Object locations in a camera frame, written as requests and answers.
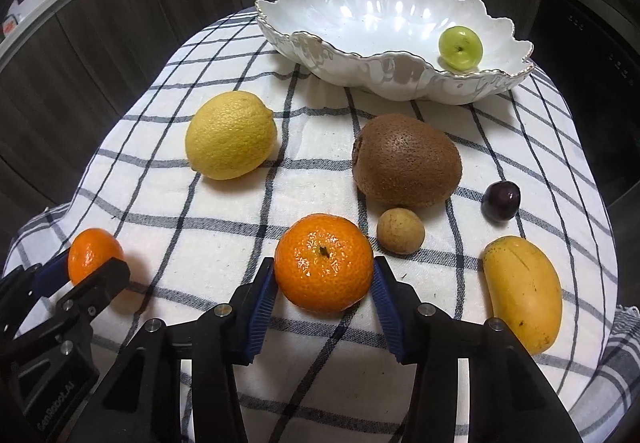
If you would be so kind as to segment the orange mandarin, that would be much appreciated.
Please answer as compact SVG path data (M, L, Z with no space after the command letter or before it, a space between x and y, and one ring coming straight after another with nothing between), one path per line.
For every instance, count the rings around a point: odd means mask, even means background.
M280 238L274 276L286 299L314 313L340 313L367 295L373 251L355 223L313 214L296 221Z
M73 285L79 284L112 258L124 260L117 239L105 229L85 229L73 241L67 258L67 274Z

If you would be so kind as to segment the yellow mango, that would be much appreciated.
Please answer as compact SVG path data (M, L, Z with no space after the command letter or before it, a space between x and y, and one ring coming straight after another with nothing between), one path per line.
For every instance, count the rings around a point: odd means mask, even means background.
M547 256L525 238L503 236L484 248L482 266L495 317L529 354L551 348L561 328L563 299Z

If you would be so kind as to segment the tan longan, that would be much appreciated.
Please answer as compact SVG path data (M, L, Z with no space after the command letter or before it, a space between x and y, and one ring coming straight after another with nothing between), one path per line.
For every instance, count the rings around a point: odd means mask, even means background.
M410 255L421 248L424 238L424 224L412 210L390 208L378 218L376 239L387 251Z

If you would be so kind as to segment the yellow lemon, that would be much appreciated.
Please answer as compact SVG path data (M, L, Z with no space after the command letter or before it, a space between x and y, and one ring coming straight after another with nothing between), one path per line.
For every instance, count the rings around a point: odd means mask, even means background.
M214 96L192 117L184 148L192 170L224 181L259 167L277 142L273 112L254 93L229 91Z

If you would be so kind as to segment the brown kiwi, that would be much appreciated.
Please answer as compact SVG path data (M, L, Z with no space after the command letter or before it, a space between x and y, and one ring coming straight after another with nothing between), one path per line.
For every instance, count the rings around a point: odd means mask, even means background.
M446 202L462 178L462 160L445 133L401 114L369 120L352 147L360 192L390 206L424 208Z

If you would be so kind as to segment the green apple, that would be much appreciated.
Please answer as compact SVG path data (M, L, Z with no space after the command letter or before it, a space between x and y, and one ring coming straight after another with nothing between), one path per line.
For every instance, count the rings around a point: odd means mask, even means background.
M480 37L465 26L447 28L439 37L438 51L442 62L458 72L475 70L484 55Z

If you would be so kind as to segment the checked white tablecloth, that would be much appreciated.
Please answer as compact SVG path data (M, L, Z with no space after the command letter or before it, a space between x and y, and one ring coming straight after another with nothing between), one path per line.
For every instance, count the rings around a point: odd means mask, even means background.
M183 40L6 267L100 235L130 269L93 324L102 367L149 319L193 321L276 263L262 351L235 372L253 442L400 438L414 367L378 322L376 255L453 319L506 315L585 441L639 396L639 314L615 303L608 214L541 72L469 105L393 102L229 15Z

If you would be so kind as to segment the white scalloped ceramic bowl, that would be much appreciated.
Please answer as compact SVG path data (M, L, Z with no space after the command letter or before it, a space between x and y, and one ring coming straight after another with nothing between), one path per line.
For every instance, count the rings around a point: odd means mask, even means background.
M474 103L520 84L534 46L515 38L510 18L482 0L256 0L257 24L273 47L329 84L395 102ZM440 56L442 33L462 25L483 45L466 73Z

